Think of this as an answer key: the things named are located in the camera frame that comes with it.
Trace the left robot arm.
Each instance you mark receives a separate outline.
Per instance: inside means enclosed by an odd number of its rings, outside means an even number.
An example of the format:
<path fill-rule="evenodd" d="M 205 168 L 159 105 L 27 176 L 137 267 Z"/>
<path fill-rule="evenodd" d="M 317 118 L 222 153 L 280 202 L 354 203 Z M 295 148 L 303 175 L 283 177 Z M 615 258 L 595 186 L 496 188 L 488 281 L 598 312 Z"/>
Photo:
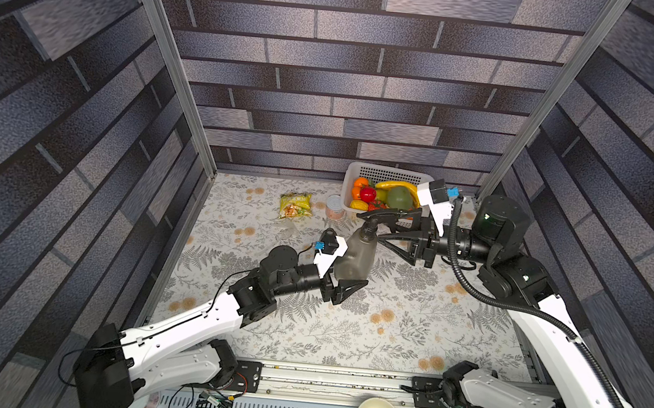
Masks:
<path fill-rule="evenodd" d="M 334 281 L 335 256 L 316 254 L 302 265 L 291 247 L 277 246 L 259 266 L 211 301 L 159 323 L 93 333 L 73 364 L 79 408 L 138 408 L 155 392 L 175 386 L 228 385 L 237 360 L 222 337 L 275 312 L 285 294 L 316 289 L 340 305 L 367 280 Z"/>

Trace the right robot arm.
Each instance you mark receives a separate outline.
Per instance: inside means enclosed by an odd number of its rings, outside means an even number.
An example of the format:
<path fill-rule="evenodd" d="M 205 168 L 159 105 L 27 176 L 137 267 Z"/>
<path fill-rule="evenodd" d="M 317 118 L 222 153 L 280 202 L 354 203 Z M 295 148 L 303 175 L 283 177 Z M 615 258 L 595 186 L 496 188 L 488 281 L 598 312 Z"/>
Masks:
<path fill-rule="evenodd" d="M 421 186 L 420 209 L 377 209 L 359 216 L 367 225 L 390 228 L 380 244 L 416 265 L 438 256 L 451 261 L 453 273 L 470 296 L 507 312 L 552 377 L 557 398 L 534 395 L 505 383 L 470 361 L 442 373 L 438 385 L 411 393 L 443 408 L 634 408 L 609 380 L 573 325 L 556 283 L 545 266 L 524 254 L 522 242 L 532 221 L 502 196 L 482 200 L 470 229 L 460 228 L 463 199 L 446 187 Z"/>

